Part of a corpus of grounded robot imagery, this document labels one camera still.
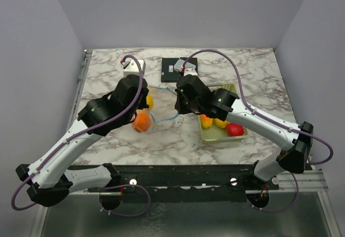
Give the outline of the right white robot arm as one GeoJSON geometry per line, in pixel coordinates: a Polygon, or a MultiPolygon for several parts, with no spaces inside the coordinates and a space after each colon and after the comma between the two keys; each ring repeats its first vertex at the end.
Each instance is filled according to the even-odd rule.
{"type": "Polygon", "coordinates": [[[211,90],[199,77],[187,75],[176,84],[175,109],[179,114],[194,113],[228,121],[252,130],[275,143],[280,151],[256,162],[247,182],[260,189],[268,180],[284,171],[304,172],[312,146],[313,125],[284,121],[253,106],[245,106],[234,92],[224,88],[211,90]]]}

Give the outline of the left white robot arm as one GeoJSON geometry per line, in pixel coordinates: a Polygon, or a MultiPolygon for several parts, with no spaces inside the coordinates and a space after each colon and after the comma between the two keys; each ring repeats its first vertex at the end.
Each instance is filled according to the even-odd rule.
{"type": "Polygon", "coordinates": [[[19,165],[16,173],[29,185],[26,192],[31,201],[51,207],[75,191],[96,187],[115,190],[121,175],[112,164],[80,170],[70,166],[112,130],[130,124],[137,110],[148,108],[148,92],[142,76],[130,74],[120,79],[112,92],[87,102],[65,135],[43,157],[30,165],[19,165]]]}

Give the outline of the pale green plastic basket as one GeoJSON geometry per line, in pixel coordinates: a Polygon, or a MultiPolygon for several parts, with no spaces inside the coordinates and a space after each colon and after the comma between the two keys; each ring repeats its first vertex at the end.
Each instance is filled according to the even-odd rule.
{"type": "MultiPolygon", "coordinates": [[[[206,84],[211,91],[217,90],[219,88],[227,89],[237,95],[240,95],[238,85],[236,83],[211,83],[206,84]]],[[[203,144],[216,144],[216,143],[223,143],[223,142],[232,142],[232,141],[240,141],[243,138],[247,138],[249,136],[249,131],[244,128],[244,134],[240,136],[229,136],[227,134],[226,129],[222,129],[216,126],[215,122],[211,125],[210,128],[204,129],[202,127],[201,119],[198,117],[199,128],[201,132],[201,139],[203,144]]]]}

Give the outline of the clear zip top bag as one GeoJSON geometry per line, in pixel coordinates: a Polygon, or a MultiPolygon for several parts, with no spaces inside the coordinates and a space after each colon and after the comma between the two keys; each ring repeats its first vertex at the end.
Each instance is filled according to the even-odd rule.
{"type": "Polygon", "coordinates": [[[158,130],[160,125],[163,123],[175,120],[178,117],[178,114],[174,108],[177,93],[173,88],[149,86],[148,89],[148,95],[153,98],[154,106],[152,110],[149,110],[148,108],[138,109],[135,113],[135,118],[138,113],[147,113],[151,119],[151,127],[146,132],[150,133],[158,130]]]}

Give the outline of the yellow orange mango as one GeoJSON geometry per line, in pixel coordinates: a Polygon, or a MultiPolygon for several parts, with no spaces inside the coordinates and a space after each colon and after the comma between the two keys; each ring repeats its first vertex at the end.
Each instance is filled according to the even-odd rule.
{"type": "Polygon", "coordinates": [[[212,126],[212,124],[213,124],[213,119],[207,117],[204,114],[199,116],[199,120],[200,120],[200,123],[201,123],[201,127],[203,129],[209,129],[212,126]]]}

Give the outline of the yellow lemon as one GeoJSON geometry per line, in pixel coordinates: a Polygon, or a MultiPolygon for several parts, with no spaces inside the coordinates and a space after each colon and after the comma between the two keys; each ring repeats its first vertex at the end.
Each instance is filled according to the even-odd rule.
{"type": "Polygon", "coordinates": [[[154,106],[154,100],[153,100],[153,98],[150,95],[148,95],[146,97],[146,102],[147,102],[147,105],[148,105],[148,109],[152,110],[152,108],[154,106]]]}

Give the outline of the orange tangerine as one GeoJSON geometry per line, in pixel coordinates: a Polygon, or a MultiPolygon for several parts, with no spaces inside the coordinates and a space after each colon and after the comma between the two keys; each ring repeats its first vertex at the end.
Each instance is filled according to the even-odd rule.
{"type": "Polygon", "coordinates": [[[132,128],[141,133],[146,132],[151,127],[151,119],[147,113],[138,113],[134,122],[132,123],[132,128]]]}

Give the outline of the red apple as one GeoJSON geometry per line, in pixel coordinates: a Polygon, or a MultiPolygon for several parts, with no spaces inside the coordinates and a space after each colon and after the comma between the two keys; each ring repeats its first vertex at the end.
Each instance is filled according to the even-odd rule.
{"type": "Polygon", "coordinates": [[[225,130],[229,137],[237,137],[244,135],[244,128],[239,124],[229,123],[225,127],[225,130]]]}

